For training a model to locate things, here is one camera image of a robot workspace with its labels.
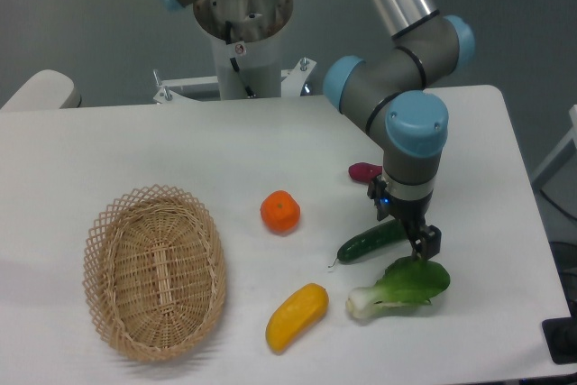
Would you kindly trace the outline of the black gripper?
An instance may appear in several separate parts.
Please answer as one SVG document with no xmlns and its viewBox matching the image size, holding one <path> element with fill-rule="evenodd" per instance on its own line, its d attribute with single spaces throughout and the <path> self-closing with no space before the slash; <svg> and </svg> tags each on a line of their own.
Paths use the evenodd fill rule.
<svg viewBox="0 0 577 385">
<path fill-rule="evenodd" d="M 427 185 L 400 184 L 382 175 L 373 178 L 367 196 L 373 201 L 377 219 L 391 216 L 404 227 L 411 245 L 413 261 L 420 257 L 430 260 L 441 250 L 441 230 L 434 225 L 424 225 L 433 190 Z"/>
</svg>

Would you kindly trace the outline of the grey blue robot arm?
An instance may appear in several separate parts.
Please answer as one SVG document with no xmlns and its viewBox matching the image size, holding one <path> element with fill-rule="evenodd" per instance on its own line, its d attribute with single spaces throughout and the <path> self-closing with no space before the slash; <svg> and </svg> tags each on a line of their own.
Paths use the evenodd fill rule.
<svg viewBox="0 0 577 385">
<path fill-rule="evenodd" d="M 277 37 L 289 23 L 293 0 L 161 0 L 170 10 L 191 8 L 209 36 L 222 99 L 279 97 Z M 426 222 L 448 111 L 427 87 L 450 75 L 475 51 L 471 28 L 442 16 L 432 0 L 372 0 L 394 47 L 374 65 L 346 56 L 326 73 L 323 92 L 332 105 L 383 151 L 380 173 L 368 186 L 377 217 L 399 220 L 415 257 L 437 255 L 438 228 Z"/>
</svg>

